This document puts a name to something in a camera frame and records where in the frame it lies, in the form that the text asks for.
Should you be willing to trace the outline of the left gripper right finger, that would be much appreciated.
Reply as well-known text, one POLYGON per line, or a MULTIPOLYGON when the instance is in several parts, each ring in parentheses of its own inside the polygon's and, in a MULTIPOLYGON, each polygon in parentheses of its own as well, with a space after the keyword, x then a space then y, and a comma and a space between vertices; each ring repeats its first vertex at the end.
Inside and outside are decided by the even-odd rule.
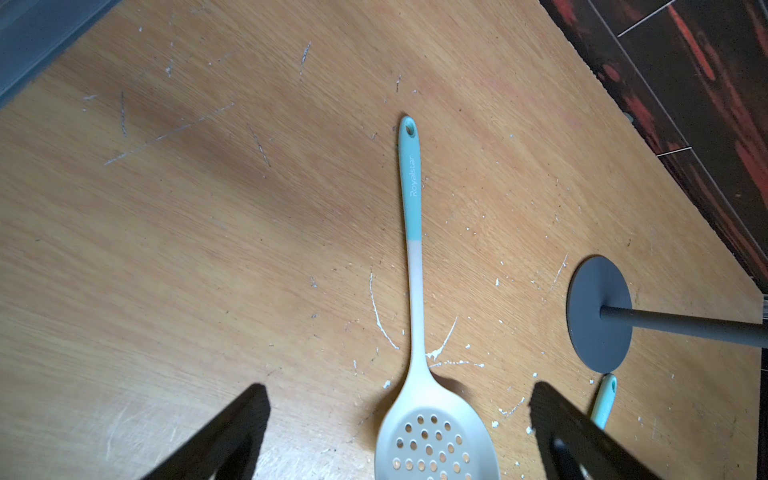
POLYGON ((548 479, 655 479, 549 383, 534 385, 530 418, 548 479))

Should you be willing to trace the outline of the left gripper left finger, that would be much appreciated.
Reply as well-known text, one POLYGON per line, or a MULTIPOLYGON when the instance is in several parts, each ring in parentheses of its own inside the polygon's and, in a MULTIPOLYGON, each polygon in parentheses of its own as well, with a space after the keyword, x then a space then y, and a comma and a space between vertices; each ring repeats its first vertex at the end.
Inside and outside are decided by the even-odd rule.
POLYGON ((266 386, 252 384, 147 479, 251 479, 270 416, 266 386))

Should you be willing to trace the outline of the white teal skimmer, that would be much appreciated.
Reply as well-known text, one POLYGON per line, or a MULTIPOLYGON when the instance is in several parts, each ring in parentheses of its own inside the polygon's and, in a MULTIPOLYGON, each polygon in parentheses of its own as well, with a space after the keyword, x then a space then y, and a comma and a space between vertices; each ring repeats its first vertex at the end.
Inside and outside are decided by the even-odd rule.
POLYGON ((590 411, 591 421, 600 429, 606 427, 616 400, 617 390, 617 377, 612 373, 605 374, 600 382, 590 411))
POLYGON ((462 397, 440 385, 425 351, 422 176, 419 131, 404 116, 398 132, 410 307, 410 359, 402 388, 377 434, 377 479, 499 479, 490 434, 462 397))

